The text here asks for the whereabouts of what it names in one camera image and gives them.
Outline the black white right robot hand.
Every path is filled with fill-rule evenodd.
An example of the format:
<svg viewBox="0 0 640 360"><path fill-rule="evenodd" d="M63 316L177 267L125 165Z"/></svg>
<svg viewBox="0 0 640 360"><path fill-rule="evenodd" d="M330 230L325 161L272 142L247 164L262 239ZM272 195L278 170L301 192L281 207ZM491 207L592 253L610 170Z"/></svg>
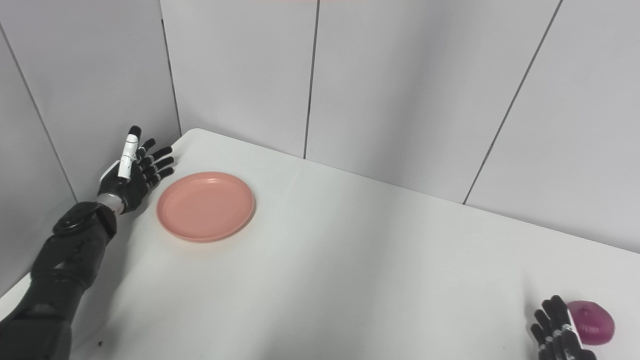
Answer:
<svg viewBox="0 0 640 360"><path fill-rule="evenodd" d="M536 342L537 360L596 360L586 349L575 328L573 317L562 297L556 295L542 301L535 310L530 333Z"/></svg>

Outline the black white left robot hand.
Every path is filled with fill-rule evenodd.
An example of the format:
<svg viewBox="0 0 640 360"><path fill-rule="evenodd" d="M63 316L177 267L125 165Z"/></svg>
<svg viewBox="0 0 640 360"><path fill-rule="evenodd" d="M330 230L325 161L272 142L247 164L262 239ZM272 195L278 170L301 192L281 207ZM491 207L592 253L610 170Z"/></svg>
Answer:
<svg viewBox="0 0 640 360"><path fill-rule="evenodd" d="M155 145L152 137L142 141L142 128L133 125L126 135L121 157L100 178L96 201L115 215L135 211L175 171L173 148L164 146L150 153Z"/></svg>

